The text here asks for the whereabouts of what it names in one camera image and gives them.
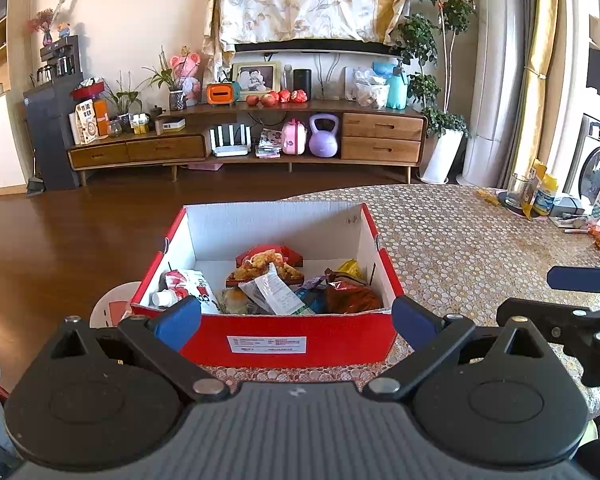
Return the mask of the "purple kettlebell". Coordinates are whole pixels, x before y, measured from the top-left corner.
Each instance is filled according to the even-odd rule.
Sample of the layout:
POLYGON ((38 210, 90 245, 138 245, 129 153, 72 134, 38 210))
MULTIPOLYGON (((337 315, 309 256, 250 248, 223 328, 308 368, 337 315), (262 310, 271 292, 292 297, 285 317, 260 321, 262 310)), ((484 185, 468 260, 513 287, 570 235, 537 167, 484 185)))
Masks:
POLYGON ((338 152, 337 133, 339 129, 339 118, 334 114, 314 114, 309 120, 311 136, 309 149, 312 155, 321 158, 335 157, 338 152), (332 128, 320 128, 318 122, 329 122, 332 128))

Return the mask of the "green orange pastry packet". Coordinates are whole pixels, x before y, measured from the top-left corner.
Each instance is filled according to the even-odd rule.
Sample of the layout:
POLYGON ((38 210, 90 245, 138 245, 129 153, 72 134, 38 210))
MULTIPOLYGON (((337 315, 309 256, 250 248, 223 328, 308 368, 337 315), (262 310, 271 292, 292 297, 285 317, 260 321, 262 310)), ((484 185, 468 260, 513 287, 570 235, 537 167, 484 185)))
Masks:
POLYGON ((221 310, 224 314, 245 315, 252 310, 252 302, 239 288, 230 287, 222 290, 221 310))

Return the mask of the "white red drink pouch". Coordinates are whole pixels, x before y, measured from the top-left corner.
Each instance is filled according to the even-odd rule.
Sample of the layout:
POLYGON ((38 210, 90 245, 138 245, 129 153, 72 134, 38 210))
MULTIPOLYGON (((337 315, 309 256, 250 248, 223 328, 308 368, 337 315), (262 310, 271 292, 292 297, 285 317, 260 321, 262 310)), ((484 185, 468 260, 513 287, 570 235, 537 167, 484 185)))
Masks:
POLYGON ((194 297, 200 302, 203 314, 221 313, 219 301, 201 272, 172 270, 164 272, 162 278, 164 285, 150 295, 150 303, 154 307, 164 310, 186 297, 194 297))

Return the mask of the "white round stool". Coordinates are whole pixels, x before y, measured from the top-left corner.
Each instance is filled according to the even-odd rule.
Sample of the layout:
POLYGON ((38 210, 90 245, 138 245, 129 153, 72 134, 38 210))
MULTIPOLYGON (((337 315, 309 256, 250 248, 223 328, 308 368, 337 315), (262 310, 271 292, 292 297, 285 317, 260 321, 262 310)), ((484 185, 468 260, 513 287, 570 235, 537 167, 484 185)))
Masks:
POLYGON ((124 316, 131 311, 130 301, 140 282, 127 282, 110 289, 100 298, 90 316, 91 328, 116 327, 124 316))

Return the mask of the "yellow snack packet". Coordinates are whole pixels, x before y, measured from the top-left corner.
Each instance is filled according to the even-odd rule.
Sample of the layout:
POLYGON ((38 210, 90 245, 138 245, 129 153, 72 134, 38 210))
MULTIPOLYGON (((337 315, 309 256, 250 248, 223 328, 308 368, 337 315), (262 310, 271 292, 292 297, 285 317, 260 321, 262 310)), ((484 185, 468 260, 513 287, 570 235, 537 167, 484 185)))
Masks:
POLYGON ((345 261, 338 269, 337 273, 346 274, 359 282, 366 282, 366 274, 361 270, 355 259, 345 261))

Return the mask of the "clear plastic bag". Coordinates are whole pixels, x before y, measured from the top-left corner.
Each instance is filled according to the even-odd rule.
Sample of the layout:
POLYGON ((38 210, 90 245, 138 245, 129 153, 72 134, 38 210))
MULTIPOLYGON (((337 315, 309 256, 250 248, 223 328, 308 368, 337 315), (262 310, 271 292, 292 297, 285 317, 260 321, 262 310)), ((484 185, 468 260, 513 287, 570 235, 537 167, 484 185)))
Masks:
POLYGON ((362 107, 384 108, 387 105, 389 85, 387 79, 373 70, 355 70, 355 99, 362 107))

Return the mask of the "small yellow wrapper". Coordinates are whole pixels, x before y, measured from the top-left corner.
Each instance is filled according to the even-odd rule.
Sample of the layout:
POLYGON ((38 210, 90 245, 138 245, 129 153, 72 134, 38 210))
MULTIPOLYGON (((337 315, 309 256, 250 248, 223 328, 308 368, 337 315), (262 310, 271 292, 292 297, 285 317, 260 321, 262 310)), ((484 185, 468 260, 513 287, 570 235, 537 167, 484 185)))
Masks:
POLYGON ((486 188, 478 188, 477 195, 482 198, 485 202, 494 205, 495 207, 500 206, 500 201, 498 200, 498 196, 496 196, 491 191, 486 188))

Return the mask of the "blue snack bag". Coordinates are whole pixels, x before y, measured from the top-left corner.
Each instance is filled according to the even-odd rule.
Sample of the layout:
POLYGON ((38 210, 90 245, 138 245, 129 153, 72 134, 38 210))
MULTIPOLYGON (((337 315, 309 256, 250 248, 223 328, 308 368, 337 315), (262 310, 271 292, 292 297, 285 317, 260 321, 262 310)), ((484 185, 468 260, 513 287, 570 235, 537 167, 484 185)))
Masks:
POLYGON ((324 314, 327 311, 326 289, 319 287, 299 288, 296 295, 315 314, 324 314))

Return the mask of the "yellow sachet in cup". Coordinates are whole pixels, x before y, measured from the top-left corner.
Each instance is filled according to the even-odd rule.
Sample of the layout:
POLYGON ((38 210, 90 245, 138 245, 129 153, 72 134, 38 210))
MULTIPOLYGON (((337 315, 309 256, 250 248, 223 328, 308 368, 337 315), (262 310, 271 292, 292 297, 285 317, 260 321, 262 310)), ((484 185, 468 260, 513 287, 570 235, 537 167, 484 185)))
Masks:
POLYGON ((520 208, 527 219, 531 218, 532 206, 535 199, 535 194, 538 192, 546 173, 546 165, 539 159, 535 159, 528 174, 528 180, 524 186, 520 198, 520 208))

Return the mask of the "white snack wrapper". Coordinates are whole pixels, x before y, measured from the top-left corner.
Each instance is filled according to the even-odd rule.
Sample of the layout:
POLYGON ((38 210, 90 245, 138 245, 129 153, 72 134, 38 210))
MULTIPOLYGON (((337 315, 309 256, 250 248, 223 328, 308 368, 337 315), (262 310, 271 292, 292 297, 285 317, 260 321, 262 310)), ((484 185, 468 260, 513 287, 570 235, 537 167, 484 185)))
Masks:
POLYGON ((309 309, 278 276, 274 263, 268 270, 250 282, 240 283, 238 287, 258 307, 278 316, 312 315, 309 309))

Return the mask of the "white standing air conditioner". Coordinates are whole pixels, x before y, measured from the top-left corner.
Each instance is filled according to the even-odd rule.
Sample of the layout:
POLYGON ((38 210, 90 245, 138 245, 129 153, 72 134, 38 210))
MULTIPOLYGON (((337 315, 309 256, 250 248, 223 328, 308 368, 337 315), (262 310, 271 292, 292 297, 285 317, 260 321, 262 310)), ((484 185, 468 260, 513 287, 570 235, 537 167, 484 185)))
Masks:
POLYGON ((498 184, 514 134, 523 69, 524 0, 479 0, 474 97, 459 184, 498 184))

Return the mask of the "dark red foil bag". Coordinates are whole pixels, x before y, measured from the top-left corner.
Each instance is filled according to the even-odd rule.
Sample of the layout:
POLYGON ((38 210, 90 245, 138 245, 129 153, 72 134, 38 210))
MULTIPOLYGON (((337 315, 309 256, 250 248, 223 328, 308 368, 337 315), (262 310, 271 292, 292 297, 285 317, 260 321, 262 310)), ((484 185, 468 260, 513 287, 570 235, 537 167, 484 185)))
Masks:
POLYGON ((329 314, 355 314, 382 307, 376 292, 350 274, 328 270, 326 283, 325 302, 329 314))

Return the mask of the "black speaker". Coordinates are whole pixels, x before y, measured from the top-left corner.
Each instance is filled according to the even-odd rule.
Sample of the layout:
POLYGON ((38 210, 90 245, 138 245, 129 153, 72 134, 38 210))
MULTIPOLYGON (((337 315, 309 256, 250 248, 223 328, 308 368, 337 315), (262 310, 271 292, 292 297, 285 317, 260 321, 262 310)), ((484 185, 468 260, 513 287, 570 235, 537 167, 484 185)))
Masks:
POLYGON ((292 90, 303 91, 306 98, 312 98, 312 70, 296 68, 292 71, 292 90))

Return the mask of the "potted green tree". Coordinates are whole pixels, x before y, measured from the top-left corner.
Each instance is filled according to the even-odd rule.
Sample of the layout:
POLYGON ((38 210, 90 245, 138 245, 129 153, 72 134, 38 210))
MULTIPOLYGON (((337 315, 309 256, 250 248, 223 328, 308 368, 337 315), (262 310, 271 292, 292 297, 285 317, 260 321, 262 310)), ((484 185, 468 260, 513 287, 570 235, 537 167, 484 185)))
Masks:
POLYGON ((468 125, 451 110, 454 51, 476 15, 474 0, 417 0, 416 9, 396 29, 401 61, 410 63, 407 102, 426 119, 419 179, 443 184, 468 125))

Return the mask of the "red chips bag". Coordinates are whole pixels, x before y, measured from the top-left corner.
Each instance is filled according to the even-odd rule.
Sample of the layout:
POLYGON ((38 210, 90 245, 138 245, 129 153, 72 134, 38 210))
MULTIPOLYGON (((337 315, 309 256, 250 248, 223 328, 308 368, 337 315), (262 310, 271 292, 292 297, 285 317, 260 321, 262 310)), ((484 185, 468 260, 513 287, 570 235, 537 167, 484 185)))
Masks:
POLYGON ((226 278, 226 287, 237 287, 267 274, 273 265, 286 285, 301 285, 303 257, 285 245, 261 244, 248 249, 235 259, 235 269, 226 278))

